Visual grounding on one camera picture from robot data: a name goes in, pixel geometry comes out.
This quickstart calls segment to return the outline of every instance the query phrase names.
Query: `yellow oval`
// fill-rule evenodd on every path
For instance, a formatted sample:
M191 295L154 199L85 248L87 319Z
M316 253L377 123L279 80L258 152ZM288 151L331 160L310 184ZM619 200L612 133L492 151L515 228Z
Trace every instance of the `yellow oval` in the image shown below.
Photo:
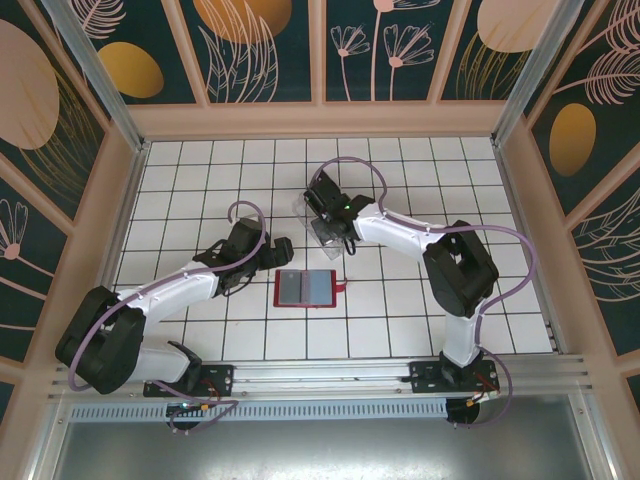
M584 105L570 103L560 110L551 127L551 165L563 177L575 175L589 160L595 141L593 113Z
M56 72L38 44L4 20L0 45L0 138L18 148L40 148L58 124Z
M118 91L125 95L149 98L164 87L162 70L153 57L137 45L110 43L100 49L98 56Z
M547 26L557 0L483 0L478 10L478 35L491 50L532 50Z
M249 43L250 29L255 30L249 22L247 8L253 12L256 22L259 18L265 21L274 37L285 29L291 18L291 0L193 0L193 5L213 33L233 43ZM262 39L255 31L252 35L251 43Z

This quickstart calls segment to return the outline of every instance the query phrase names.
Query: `metal base plate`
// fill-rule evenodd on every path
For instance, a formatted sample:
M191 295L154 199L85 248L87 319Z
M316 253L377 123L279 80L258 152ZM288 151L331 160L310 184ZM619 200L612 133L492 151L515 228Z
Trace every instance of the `metal base plate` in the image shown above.
M215 397L207 382L211 381L221 397L229 397L233 388L233 371L233 365L202 365L200 379L191 392L187 392L181 383L170 383L169 386L185 395L209 398L210 396ZM175 398L153 383L145 383L142 394L147 398Z
M474 375L459 387L454 387L446 382L440 371L441 366L442 364L438 360L411 362L409 364L409 371L411 372L409 380L413 393L468 392L469 395L473 395L475 392L488 388L476 375L481 376L496 390L500 389L496 365L492 360L478 362L474 369Z

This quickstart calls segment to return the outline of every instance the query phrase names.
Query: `vent grille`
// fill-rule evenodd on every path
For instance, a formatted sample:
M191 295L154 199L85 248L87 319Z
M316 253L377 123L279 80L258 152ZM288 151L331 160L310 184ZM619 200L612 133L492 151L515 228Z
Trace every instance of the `vent grille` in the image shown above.
M71 423L166 422L170 411L179 404L109 404L76 405ZM241 402L224 421L284 420L352 420L373 418L443 418L447 416L445 399L348 400L301 402ZM226 407L190 412L176 421L207 419Z

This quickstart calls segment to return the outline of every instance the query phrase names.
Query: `clear plastic part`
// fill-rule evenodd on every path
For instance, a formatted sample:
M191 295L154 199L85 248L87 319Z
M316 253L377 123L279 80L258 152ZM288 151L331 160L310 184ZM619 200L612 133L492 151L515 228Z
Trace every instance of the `clear plastic part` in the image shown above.
M293 202L293 213L330 260L344 255L346 250L344 242L337 235L322 229L322 220L307 205L303 193Z

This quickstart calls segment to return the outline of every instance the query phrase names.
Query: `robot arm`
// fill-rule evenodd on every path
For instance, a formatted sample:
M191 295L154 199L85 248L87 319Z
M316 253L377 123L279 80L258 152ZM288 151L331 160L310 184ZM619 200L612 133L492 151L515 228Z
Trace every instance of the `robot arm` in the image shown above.
M474 232L433 233L423 223L393 213L416 229L395 223L373 199L358 195L352 200L343 194L325 172L303 197L317 217L311 227L321 245L344 245L354 254L356 242L375 242L424 262L434 297L446 311L441 357L447 374L455 377L480 357L474 339L478 311L493 293L498 270Z
M184 276L166 283L151 293L131 301L113 314L94 335L78 364L77 373L102 394L111 393L128 381L163 380L180 382L190 391L199 380L201 360L177 342L144 340L154 325L183 308L216 297L251 278L259 270L281 267L293 258L293 246L288 238L270 238L258 253L242 265L219 273L188 273L199 268L231 265L251 252L260 240L260 223L243 218L231 230L229 238L220 240L178 272ZM147 285L120 292L105 287L89 291L80 304L67 330L56 347L56 358L67 366L80 343L100 316L119 301L140 292Z

